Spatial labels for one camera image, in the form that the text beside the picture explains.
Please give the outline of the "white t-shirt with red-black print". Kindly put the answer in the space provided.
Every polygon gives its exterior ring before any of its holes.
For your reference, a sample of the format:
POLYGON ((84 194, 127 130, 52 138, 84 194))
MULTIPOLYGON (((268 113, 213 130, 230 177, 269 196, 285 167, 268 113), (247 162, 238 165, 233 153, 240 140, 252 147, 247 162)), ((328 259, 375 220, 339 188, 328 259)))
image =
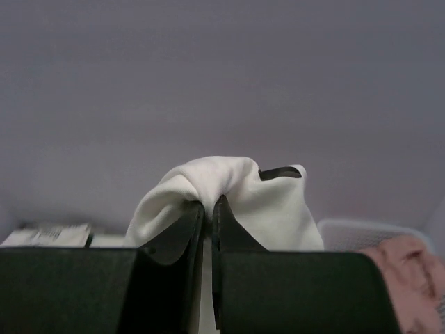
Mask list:
POLYGON ((221 196, 241 226, 269 251, 321 251, 323 240, 305 202, 301 165, 262 171, 248 157, 202 157, 177 166, 140 201, 123 244, 142 246, 176 222, 186 202, 208 219, 221 196))

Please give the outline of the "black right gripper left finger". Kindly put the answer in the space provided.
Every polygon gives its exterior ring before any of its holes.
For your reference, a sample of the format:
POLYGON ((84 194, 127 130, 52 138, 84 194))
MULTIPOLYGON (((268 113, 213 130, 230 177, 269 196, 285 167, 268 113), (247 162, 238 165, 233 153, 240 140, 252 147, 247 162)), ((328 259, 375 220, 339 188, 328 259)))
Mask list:
POLYGON ((1 250, 2 333, 196 333, 204 208, 138 248, 1 250))

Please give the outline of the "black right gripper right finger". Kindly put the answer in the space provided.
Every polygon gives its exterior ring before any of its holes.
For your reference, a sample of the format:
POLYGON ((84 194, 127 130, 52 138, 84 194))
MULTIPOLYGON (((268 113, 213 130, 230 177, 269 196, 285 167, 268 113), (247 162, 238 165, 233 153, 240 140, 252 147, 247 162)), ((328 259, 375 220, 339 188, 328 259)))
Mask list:
POLYGON ((382 274, 359 253, 265 249, 226 197, 212 217, 212 297, 221 333, 399 333, 382 274))

